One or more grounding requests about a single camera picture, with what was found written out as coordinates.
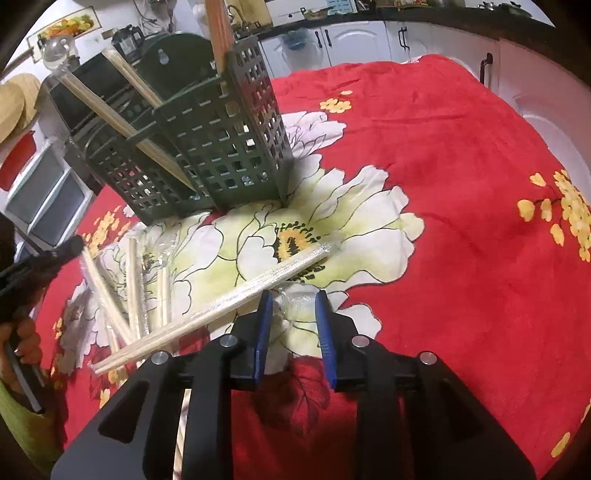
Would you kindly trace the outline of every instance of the person's hand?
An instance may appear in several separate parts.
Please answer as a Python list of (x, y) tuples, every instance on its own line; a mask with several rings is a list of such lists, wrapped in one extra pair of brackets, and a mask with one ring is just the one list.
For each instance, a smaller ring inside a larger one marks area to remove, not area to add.
[[(0, 380), (16, 393), (22, 393), (21, 384), (10, 366), (4, 354), (4, 342), (10, 338), (13, 325), (3, 323), (0, 325)], [(31, 319), (21, 321), (17, 327), (18, 336), (21, 341), (18, 344), (16, 354), (21, 358), (23, 364), (36, 364), (41, 361), (41, 349), (39, 344), (41, 338), (35, 331), (35, 322)]]

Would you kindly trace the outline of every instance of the green sleeve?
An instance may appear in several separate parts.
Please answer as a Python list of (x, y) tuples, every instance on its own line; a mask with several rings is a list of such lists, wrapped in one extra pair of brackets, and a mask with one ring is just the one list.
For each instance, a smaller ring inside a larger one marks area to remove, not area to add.
[(49, 473), (61, 454), (53, 426), (55, 412), (38, 415), (27, 410), (0, 381), (0, 414), (33, 464)]

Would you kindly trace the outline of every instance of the cabinet handle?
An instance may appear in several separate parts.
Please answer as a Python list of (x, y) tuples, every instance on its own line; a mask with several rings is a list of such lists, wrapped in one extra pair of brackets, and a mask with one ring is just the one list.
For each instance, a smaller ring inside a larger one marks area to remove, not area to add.
[(322, 42), (320, 41), (320, 35), (318, 32), (314, 32), (316, 34), (316, 40), (318, 40), (318, 48), (322, 48)]
[(480, 63), (480, 83), (484, 85), (484, 74), (487, 65), (492, 65), (492, 53), (487, 53), (486, 58)]
[(398, 30), (398, 43), (400, 43), (400, 46), (404, 50), (406, 50), (406, 49), (410, 50), (410, 47), (408, 45), (406, 45), (406, 38), (404, 38), (404, 33), (407, 31), (408, 31), (408, 28), (406, 28), (406, 27), (402, 27), (400, 30)]

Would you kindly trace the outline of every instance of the red container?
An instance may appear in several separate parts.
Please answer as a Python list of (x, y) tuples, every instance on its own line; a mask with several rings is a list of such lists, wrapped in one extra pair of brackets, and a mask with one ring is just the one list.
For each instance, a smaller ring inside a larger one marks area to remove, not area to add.
[(0, 188), (10, 190), (18, 173), (37, 151), (33, 130), (28, 131), (14, 146), (0, 167)]

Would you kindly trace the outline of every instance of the wall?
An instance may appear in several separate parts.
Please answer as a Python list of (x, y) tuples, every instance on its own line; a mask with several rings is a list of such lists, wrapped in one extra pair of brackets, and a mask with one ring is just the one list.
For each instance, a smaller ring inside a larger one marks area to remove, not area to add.
[[(139, 25), (139, 15), (132, 3), (133, 1), (134, 0), (56, 0), (56, 2), (50, 5), (50, 7), (43, 13), (37, 22), (35, 22), (35, 25), (33, 25), (27, 36), (65, 15), (71, 14), (81, 8), (93, 6), (95, 7), (102, 28), (76, 39), (76, 47), (80, 53), (80, 62), (84, 63), (111, 43), (110, 38), (103, 40), (100, 36), (102, 32), (110, 30), (111, 28), (126, 27), (129, 24)], [(157, 20), (159, 20), (161, 27), (165, 27), (168, 24), (168, 15), (165, 4), (156, 7), (156, 12), (154, 12), (148, 7), (147, 0), (136, 0), (136, 2), (138, 8), (146, 17), (156, 17)], [(170, 6), (174, 11), (173, 21), (176, 30), (197, 34), (201, 33), (197, 22), (192, 16), (191, 5), (188, 0), (170, 0)], [(29, 45), (27, 44), (25, 37), (12, 58), (23, 53), (28, 48)], [(14, 69), (7, 76), (7, 79), (17, 73), (23, 72), (32, 73), (40, 80), (43, 80), (49, 75), (49, 70), (45, 68), (42, 61), (33, 63), (32, 59), (27, 59)]]

